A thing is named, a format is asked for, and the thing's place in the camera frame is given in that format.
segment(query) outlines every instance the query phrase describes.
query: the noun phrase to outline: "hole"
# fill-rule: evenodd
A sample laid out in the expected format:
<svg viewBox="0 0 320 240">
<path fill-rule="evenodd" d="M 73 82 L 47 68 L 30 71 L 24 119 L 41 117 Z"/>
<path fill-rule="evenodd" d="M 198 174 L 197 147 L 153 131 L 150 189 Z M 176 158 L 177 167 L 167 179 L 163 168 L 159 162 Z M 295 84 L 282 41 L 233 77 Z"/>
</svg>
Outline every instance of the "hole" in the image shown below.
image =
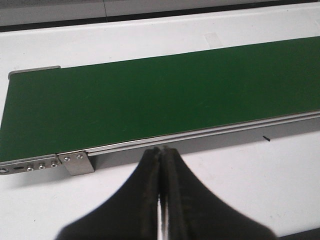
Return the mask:
<svg viewBox="0 0 320 240">
<path fill-rule="evenodd" d="M 5 173 L 7 173 L 7 172 L 9 172 L 8 169 L 6 169 L 6 168 L 0 168 L 0 174 L 5 174 Z"/>
<path fill-rule="evenodd" d="M 25 167 L 24 166 L 17 166 L 17 167 L 14 167 L 13 169 L 14 170 L 20 170 L 20 169 L 24 169 Z"/>
</svg>

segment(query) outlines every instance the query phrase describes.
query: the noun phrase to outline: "white surface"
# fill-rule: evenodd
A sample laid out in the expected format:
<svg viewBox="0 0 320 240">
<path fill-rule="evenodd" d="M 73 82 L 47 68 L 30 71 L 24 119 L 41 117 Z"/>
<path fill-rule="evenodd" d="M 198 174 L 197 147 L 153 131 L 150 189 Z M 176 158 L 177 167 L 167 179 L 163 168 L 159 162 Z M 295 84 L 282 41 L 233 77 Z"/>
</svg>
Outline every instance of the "white surface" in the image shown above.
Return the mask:
<svg viewBox="0 0 320 240">
<path fill-rule="evenodd" d="M 0 115 L 10 71 L 320 36 L 319 20 L 316 2 L 0 33 Z M 276 135 L 289 125 L 170 146 L 191 149 L 183 157 L 210 189 L 282 236 L 320 226 L 320 121 L 296 124 L 287 130 L 291 134 L 271 142 L 261 140 L 261 134 Z M 102 156 L 99 170 L 83 176 L 69 177 L 63 167 L 0 176 L 0 239 L 53 239 L 62 226 L 110 197 L 142 152 Z"/>
</svg>

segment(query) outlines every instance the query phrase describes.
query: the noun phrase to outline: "metal bracket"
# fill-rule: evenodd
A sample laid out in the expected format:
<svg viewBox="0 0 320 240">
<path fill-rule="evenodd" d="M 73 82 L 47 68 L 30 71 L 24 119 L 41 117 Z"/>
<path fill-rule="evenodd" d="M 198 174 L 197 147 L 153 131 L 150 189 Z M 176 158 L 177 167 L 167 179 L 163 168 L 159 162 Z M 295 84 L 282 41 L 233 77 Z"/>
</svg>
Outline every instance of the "metal bracket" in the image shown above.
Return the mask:
<svg viewBox="0 0 320 240">
<path fill-rule="evenodd" d="M 60 154 L 58 158 L 72 176 L 95 172 L 85 151 Z"/>
</svg>

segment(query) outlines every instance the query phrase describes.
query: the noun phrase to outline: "screw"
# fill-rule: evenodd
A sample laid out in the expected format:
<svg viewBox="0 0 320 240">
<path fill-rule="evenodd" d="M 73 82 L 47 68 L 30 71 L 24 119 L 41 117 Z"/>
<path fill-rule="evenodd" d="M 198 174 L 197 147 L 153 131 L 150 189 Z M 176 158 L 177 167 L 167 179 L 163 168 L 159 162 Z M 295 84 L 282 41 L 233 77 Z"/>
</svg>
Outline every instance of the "screw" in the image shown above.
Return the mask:
<svg viewBox="0 0 320 240">
<path fill-rule="evenodd" d="M 45 168 L 46 168 L 46 165 L 44 163 L 39 164 L 39 169 L 45 169 Z"/>
<path fill-rule="evenodd" d="M 26 170 L 27 170 L 28 172 L 33 171 L 33 170 L 34 170 L 34 166 L 29 165 L 29 166 L 26 168 Z"/>
<path fill-rule="evenodd" d="M 52 161 L 52 162 L 51 162 L 51 167 L 52 167 L 52 168 L 58 167 L 57 161 Z"/>
<path fill-rule="evenodd" d="M 8 169 L 6 169 L 6 168 L 0 168 L 0 174 L 5 174 L 5 173 L 7 173 L 7 172 L 9 172 Z"/>
</svg>

